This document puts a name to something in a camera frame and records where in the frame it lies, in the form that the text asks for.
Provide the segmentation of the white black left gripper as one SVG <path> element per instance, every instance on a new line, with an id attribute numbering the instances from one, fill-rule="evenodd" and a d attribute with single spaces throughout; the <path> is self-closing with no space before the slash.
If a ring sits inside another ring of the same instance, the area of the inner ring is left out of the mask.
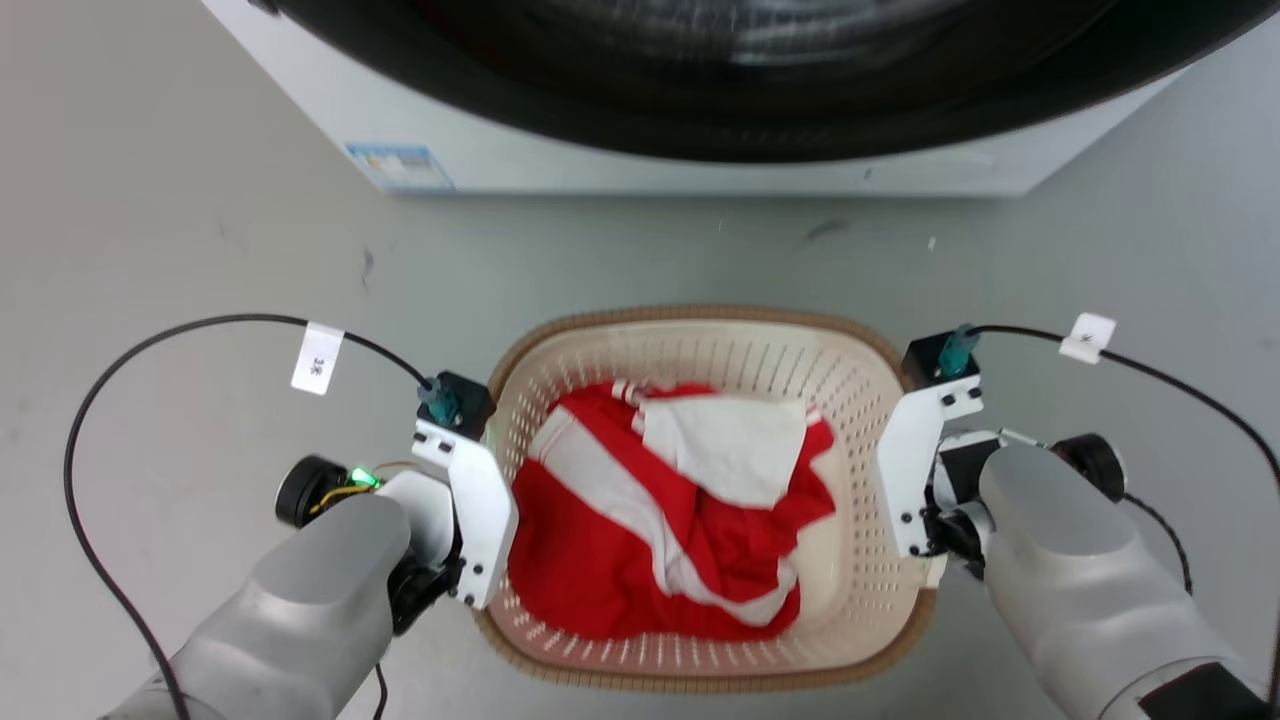
<path id="1" fill-rule="evenodd" d="M 403 635 L 438 600 L 485 609 L 506 577 L 518 525 L 515 497 L 488 447 L 420 419 L 417 470 L 388 482 L 410 546 L 388 580 L 392 632 Z"/>

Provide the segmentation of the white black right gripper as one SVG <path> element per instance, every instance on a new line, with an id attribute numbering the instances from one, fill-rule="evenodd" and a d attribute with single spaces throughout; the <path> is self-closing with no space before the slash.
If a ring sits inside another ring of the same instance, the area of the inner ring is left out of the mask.
<path id="1" fill-rule="evenodd" d="M 879 503 L 897 555 L 951 559 L 982 582 L 995 523 L 980 500 L 980 474 L 1004 442 L 992 430 L 947 429 L 983 410 L 977 378 L 904 395 L 877 446 Z"/>

